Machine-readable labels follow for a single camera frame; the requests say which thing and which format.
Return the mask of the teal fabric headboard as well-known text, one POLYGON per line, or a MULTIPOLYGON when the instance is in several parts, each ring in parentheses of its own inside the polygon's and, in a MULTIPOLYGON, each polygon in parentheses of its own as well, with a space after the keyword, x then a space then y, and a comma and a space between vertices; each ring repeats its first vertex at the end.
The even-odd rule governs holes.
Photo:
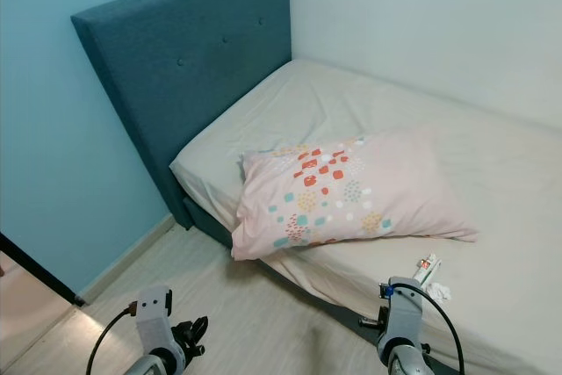
POLYGON ((161 198, 194 227, 171 163, 292 60, 290 0, 116 0, 71 22, 161 198))

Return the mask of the beige sheeted mattress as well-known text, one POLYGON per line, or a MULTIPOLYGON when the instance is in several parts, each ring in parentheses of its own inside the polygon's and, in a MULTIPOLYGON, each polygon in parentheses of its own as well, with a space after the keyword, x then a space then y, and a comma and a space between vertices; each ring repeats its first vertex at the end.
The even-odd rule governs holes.
POLYGON ((181 147, 171 170, 186 195, 236 227, 241 155, 398 127, 430 127, 439 166, 478 228, 476 242, 405 237, 277 252, 264 259, 318 299, 374 316, 378 284, 442 260, 437 283, 466 370, 562 375, 562 131, 402 89, 314 61, 273 71, 181 147))

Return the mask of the black door frame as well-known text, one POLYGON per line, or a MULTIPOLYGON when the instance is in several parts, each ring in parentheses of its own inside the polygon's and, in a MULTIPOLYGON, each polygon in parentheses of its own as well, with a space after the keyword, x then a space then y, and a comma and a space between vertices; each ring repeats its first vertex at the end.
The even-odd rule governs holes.
POLYGON ((88 302, 85 301, 84 298, 81 298, 72 288, 66 286, 59 278, 52 274, 51 271, 46 270, 40 263, 37 263, 36 259, 33 259, 27 252, 24 252, 12 239, 4 235, 3 232, 0 232, 0 251, 11 258, 13 262, 21 268, 24 268, 33 278, 38 279, 45 287, 49 288, 49 290, 60 295, 64 301, 76 307, 88 306, 88 302))

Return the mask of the pink patterned pillow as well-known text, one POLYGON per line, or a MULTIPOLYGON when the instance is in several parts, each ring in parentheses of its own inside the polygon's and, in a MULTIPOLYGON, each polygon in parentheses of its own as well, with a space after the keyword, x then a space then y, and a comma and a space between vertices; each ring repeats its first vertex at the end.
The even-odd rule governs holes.
POLYGON ((232 256, 382 237, 474 242, 439 166, 436 133, 407 127, 242 154, 232 256))

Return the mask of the small white tube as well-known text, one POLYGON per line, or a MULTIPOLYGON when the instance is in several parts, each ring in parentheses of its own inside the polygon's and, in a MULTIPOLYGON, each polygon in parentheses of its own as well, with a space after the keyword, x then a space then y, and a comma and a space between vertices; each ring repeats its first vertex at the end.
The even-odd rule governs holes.
POLYGON ((435 270, 438 270, 439 266, 441 266, 441 263, 442 260, 435 254, 429 254, 427 257, 418 260, 413 279, 416 280, 419 286, 426 286, 430 279, 433 278, 435 270))

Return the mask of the pale skirting board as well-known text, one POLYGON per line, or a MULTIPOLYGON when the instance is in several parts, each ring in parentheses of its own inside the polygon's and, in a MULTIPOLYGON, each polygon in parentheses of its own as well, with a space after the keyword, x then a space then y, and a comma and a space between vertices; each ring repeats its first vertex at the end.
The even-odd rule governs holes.
POLYGON ((89 303, 96 301, 102 293, 108 290, 110 285, 115 283, 125 273, 129 266, 132 266, 149 247, 152 247, 158 239, 167 234, 173 227, 176 227, 177 224, 179 223, 174 220, 172 214, 166 214, 144 237, 133 243, 120 258, 115 260, 107 270, 102 271, 87 288, 84 288, 77 295, 77 298, 83 301, 83 306, 88 306, 89 303))

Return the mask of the crumpled white tissue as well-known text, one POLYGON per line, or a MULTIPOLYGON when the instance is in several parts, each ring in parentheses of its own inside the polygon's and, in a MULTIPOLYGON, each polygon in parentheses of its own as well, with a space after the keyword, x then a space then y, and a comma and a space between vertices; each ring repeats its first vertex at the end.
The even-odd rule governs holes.
POLYGON ((422 284, 424 291, 430 298, 438 302, 450 301, 452 299, 452 291, 449 287, 437 282, 427 282, 422 284))

